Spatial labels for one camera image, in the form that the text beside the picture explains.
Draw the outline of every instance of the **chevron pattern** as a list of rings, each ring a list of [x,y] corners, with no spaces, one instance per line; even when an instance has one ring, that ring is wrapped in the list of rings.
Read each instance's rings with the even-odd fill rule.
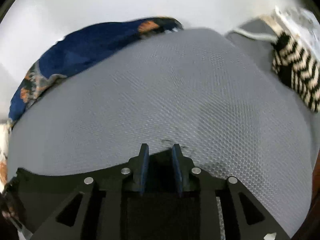
[[[283,84],[299,94],[311,111],[320,111],[319,63],[309,50],[285,32],[274,45],[272,69]]]

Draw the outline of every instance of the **gray cushion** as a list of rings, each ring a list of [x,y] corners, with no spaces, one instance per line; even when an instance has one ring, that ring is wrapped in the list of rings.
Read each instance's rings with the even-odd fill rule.
[[[64,175],[179,143],[213,175],[238,177],[292,236],[311,198],[310,124],[238,47],[208,29],[140,41],[50,90],[13,129],[20,166]]]

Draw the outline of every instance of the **blue cloth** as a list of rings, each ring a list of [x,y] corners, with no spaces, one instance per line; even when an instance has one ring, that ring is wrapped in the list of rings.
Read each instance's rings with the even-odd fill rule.
[[[11,127],[39,96],[59,79],[71,77],[110,57],[142,37],[182,29],[173,18],[147,18],[88,26],[65,37],[33,64],[12,97]]]

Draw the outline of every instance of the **silver screw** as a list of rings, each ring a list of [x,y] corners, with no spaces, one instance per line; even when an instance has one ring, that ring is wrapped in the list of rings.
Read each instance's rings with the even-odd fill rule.
[[[93,178],[91,178],[91,177],[87,177],[84,179],[85,184],[91,184],[92,182],[93,182]]]
[[[191,172],[192,172],[193,174],[199,174],[199,173],[201,172],[201,169],[200,169],[200,168],[197,168],[197,167],[194,167],[194,168],[192,168]]]
[[[131,172],[131,170],[129,168],[123,168],[121,170],[121,173],[124,174],[124,175],[129,174],[130,172]]]
[[[230,177],[228,179],[228,181],[231,183],[231,184],[236,184],[238,182],[238,179],[236,177]]]

